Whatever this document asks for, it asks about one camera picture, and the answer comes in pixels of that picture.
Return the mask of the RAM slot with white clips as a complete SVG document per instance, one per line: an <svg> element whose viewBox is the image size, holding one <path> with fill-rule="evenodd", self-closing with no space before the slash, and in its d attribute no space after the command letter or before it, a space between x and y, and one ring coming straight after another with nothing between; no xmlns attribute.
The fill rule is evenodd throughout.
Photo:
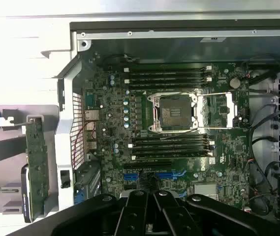
<svg viewBox="0 0 280 236"><path fill-rule="evenodd" d="M202 144L202 145L214 145L215 141L202 141L202 140L157 140L157 141L140 141L128 144L128 148L134 148L136 146L156 146L156 145L183 145L183 144Z"/></svg>
<svg viewBox="0 0 280 236"><path fill-rule="evenodd" d="M140 78L140 79L125 79L125 84L143 84L143 83L192 83L192 82L211 82L212 77L206 78Z"/></svg>
<svg viewBox="0 0 280 236"><path fill-rule="evenodd" d="M125 67L123 69L123 72L125 73L130 73L130 72L192 72L192 71L211 71L213 69L212 66L205 66L201 68L184 68L184 69L179 69L179 68L160 68L160 69L131 69Z"/></svg>

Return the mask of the silver coin cell battery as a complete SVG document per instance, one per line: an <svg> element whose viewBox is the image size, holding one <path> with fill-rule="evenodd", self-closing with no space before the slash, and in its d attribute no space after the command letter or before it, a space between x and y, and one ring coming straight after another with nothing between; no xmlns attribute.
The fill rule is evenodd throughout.
<svg viewBox="0 0 280 236"><path fill-rule="evenodd" d="M237 77L235 78L232 78L229 82L229 86L232 88L232 89L238 89L240 86L241 86L241 80Z"/></svg>

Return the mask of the RAM slot with black clips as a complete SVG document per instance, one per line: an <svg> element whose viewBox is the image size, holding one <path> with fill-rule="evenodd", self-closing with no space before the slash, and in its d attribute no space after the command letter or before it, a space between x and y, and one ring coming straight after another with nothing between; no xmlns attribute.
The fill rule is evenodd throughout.
<svg viewBox="0 0 280 236"><path fill-rule="evenodd" d="M133 149L133 152L207 152L211 149L208 147L155 147L155 148L138 148Z"/></svg>
<svg viewBox="0 0 280 236"><path fill-rule="evenodd" d="M174 139L174 138L207 138L207 134L185 134L185 135L173 135L173 136L151 136L151 137L137 137L132 138L132 141L143 141L143 140L161 140L161 139Z"/></svg>
<svg viewBox="0 0 280 236"><path fill-rule="evenodd" d="M212 76L209 73L184 73L184 74L180 74L180 73L153 73L153 74L149 74L149 73L142 73L142 74L128 74L129 77L131 78L140 78L140 77L153 77L153 78L157 78L157 77L207 77L207 76Z"/></svg>
<svg viewBox="0 0 280 236"><path fill-rule="evenodd" d="M144 89L199 89L207 87L207 84L141 84L129 85L129 89L144 90Z"/></svg>

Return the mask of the green motherboard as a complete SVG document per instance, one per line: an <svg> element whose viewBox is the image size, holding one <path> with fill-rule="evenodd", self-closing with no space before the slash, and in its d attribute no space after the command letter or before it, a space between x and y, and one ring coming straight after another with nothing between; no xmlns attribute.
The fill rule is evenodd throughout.
<svg viewBox="0 0 280 236"><path fill-rule="evenodd" d="M211 71L192 72L130 72L142 73L209 73L211 82L192 83L143 83L143 84L207 84L205 88L184 89L129 89L125 79L140 79L153 77L131 78L129 73L123 72L125 67L135 69L160 68L201 68L212 66ZM232 89L229 82L232 78L239 78L241 86ZM157 134L148 130L147 119L151 112L147 108L147 97L159 92L193 92L210 94L231 92L233 101L238 107L238 116L233 120L232 129L198 128L197 131L183 134ZM194 193L194 186L198 184L216 184L218 201L236 208L245 208L249 203L249 174L245 169L249 160L249 85L248 77L240 67L233 62L174 62L174 63L126 63L119 59L108 59L97 66L85 78L84 95L84 145L87 154L95 155L100 161L101 188L104 193L121 197L124 191L136 189L136 181L124 180L124 174L144 172L152 173L174 172L186 170L183 177L177 179L159 179L160 190L174 191L180 198L185 199ZM136 146L128 148L134 143L132 138L151 136L173 136L185 134L207 134L207 138L174 138L161 140L202 140L215 141L214 145L183 144ZM212 157L201 158L171 158L132 160L132 154L157 154L169 152L133 152L138 148L166 148L166 147L208 147L213 152ZM166 168L124 169L124 163L171 161L172 166Z"/></svg>

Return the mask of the silver socket cover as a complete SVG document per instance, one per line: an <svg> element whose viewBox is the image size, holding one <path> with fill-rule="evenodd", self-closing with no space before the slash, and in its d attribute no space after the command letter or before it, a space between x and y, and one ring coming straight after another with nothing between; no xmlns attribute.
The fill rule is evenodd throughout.
<svg viewBox="0 0 280 236"><path fill-rule="evenodd" d="M194 114L199 128L232 129L238 107L231 92L199 94Z"/></svg>

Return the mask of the grey parts rack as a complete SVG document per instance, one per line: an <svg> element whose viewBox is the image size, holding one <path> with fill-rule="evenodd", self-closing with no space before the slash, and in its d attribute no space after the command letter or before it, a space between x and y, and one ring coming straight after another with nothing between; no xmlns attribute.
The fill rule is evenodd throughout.
<svg viewBox="0 0 280 236"><path fill-rule="evenodd" d="M48 206L50 211L58 211L58 178L55 154L55 131L59 122L59 109L56 105L5 105L0 106L0 111L7 109L13 112L13 116L18 121L25 121L27 116L42 116L44 139L48 153L49 167L49 198ZM4 131L0 128L1 148L12 154L12 148L8 141L22 135L22 129ZM20 153L7 159L0 158L0 187L8 188L18 186L21 183L21 168L26 164L25 153ZM21 193L1 193L0 192L0 214L6 214L5 204L10 203L13 211L11 214L16 216L21 222L24 218L17 212L17 204L22 201Z"/></svg>

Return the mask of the open dark PC case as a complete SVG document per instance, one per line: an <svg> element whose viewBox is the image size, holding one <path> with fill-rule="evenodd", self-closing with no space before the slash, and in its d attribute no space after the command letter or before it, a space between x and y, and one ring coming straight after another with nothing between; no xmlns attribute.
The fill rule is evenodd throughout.
<svg viewBox="0 0 280 236"><path fill-rule="evenodd" d="M245 165L249 203L237 209L280 224L280 94L274 88L280 73L280 21L75 22L70 30L75 56L59 82L60 121L55 136L62 210L106 194L101 188L100 161L87 154L82 134L83 87L97 66L108 59L129 64L233 62L247 75L249 85L249 160ZM162 225L154 190L148 201L145 236L172 236L169 227Z"/></svg>

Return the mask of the silver chipset heat sink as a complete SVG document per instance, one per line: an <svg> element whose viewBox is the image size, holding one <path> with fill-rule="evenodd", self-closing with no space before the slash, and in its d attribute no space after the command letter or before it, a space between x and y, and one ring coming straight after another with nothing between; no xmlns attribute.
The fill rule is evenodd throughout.
<svg viewBox="0 0 280 236"><path fill-rule="evenodd" d="M218 200L218 192L216 184L198 184L194 186L194 193L201 194L212 198L214 200Z"/></svg>

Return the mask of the CPU socket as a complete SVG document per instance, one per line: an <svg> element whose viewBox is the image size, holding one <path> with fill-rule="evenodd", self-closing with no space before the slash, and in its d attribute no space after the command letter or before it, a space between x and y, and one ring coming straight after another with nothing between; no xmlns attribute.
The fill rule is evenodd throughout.
<svg viewBox="0 0 280 236"><path fill-rule="evenodd" d="M183 134L198 130L197 95L193 92L159 92L147 97L151 118L148 130L157 134Z"/></svg>

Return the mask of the blue expansion slot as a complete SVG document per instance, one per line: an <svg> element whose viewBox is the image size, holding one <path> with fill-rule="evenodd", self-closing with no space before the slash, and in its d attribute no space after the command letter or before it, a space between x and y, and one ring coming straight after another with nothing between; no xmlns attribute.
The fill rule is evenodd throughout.
<svg viewBox="0 0 280 236"><path fill-rule="evenodd" d="M174 172L161 172L155 173L155 175L160 179L177 179L178 177L183 177L186 174L186 170L181 173ZM136 181L139 177L139 174L136 173L128 173L124 174L124 180L126 181Z"/></svg>

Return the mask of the long black expansion slot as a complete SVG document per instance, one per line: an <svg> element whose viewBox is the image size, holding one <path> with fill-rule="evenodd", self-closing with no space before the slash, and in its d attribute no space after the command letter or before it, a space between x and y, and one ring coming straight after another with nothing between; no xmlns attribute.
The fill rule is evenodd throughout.
<svg viewBox="0 0 280 236"><path fill-rule="evenodd" d="M123 164L124 169L166 168L169 166L172 166L171 161L149 161Z"/></svg>

